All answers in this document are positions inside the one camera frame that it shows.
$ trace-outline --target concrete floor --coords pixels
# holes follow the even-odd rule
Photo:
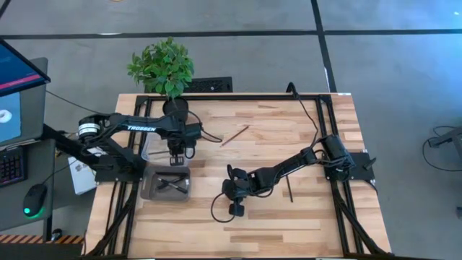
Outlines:
[[[456,0],[318,2],[326,30],[462,28],[462,2]],[[314,30],[310,1],[14,0],[0,20],[2,35],[282,29]],[[126,76],[131,53],[158,40],[8,42],[30,59],[49,59],[50,91],[110,112],[119,93],[141,92]],[[288,81],[301,92],[327,91],[317,36],[177,41],[189,48],[197,77],[231,76],[235,92],[281,92]],[[462,35],[328,36],[327,44],[337,89],[353,94],[366,147],[378,158],[374,171],[393,252],[459,259],[462,222],[455,208],[462,206],[462,173],[426,165],[422,143],[434,126],[462,125]],[[47,97],[45,120],[56,129],[75,131],[85,115]],[[450,145],[429,149],[427,156],[434,164],[462,168]],[[56,227],[83,233],[92,195],[86,196],[56,210]],[[40,232],[40,223],[6,231]]]

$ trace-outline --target wooden stick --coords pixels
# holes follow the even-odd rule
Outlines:
[[[247,130],[249,126],[245,126],[244,129],[240,130],[237,134],[235,134],[233,137],[229,138],[226,142],[224,142],[220,147],[225,146],[227,143],[231,142],[234,138],[236,138],[238,135],[242,134],[245,130]]]

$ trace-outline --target wooden table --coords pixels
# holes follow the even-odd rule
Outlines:
[[[345,147],[350,152],[362,151],[365,146],[352,96],[331,96]],[[133,114],[135,99],[135,94],[120,95],[116,111]],[[303,103],[318,124],[315,102]],[[162,116],[162,104],[153,102],[152,117]],[[298,101],[189,101],[189,108],[201,118],[206,131],[224,140],[245,125],[250,128],[222,148],[220,144],[198,140],[196,156],[190,164],[192,191],[188,202],[137,199],[128,257],[342,255],[331,187],[321,166],[305,167],[290,175],[293,203],[289,200],[287,183],[282,180],[269,198],[245,199],[244,217],[222,224],[213,221],[210,215],[212,199],[228,178],[228,163],[250,171],[276,165],[309,146],[315,128]],[[328,122],[327,109],[323,112]],[[126,146],[128,133],[118,133],[113,139]],[[359,222],[382,249],[390,251],[377,194],[364,181],[351,181],[351,186]],[[97,187],[87,229],[87,251],[94,248],[105,233],[112,188],[112,183]],[[229,204],[224,196],[217,200],[214,213],[219,219],[230,217]],[[346,219],[345,223],[349,247],[354,251],[352,229]],[[119,232],[116,253],[121,251],[122,237],[123,232]]]

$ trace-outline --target black keyboard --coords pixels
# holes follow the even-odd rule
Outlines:
[[[232,92],[232,77],[193,79],[185,93]]]
[[[0,152],[0,187],[26,179],[25,155],[22,147]]]

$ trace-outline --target monitor screen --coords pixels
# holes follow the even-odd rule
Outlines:
[[[49,78],[35,68],[4,41],[0,41],[0,97],[49,82]]]

